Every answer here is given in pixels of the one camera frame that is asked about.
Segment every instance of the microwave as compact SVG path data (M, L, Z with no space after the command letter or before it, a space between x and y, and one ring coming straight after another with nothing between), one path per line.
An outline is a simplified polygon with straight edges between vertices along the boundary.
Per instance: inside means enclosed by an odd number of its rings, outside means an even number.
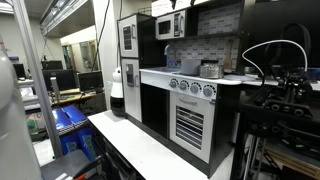
M196 36L199 13L196 8L185 9L160 16L156 20L158 40Z

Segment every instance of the gray tile backsplash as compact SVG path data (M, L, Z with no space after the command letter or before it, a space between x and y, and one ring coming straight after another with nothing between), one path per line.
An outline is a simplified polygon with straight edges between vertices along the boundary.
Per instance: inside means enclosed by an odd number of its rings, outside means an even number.
M198 35L237 31L240 19L240 10L241 4L239 3L200 12ZM220 64L223 64L229 40L233 40L231 60L232 69L235 69L239 49L238 37L199 37L196 39L168 41L168 44L175 47L177 59L220 60ZM172 51L169 52L169 58L173 58Z
M223 64L229 40L233 40L231 60L232 69L235 69L239 49L237 37L184 39L172 41L169 44L175 47L177 59L219 60ZM169 58L172 59L173 56L173 51L169 51Z
M237 31L241 4L234 4L199 13L198 35Z

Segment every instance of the play kitchen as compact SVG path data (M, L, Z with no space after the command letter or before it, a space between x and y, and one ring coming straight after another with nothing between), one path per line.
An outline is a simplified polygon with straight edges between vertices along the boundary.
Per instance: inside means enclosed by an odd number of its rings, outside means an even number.
M118 21L126 118L208 177L231 151L241 81L223 77L237 59L235 2Z

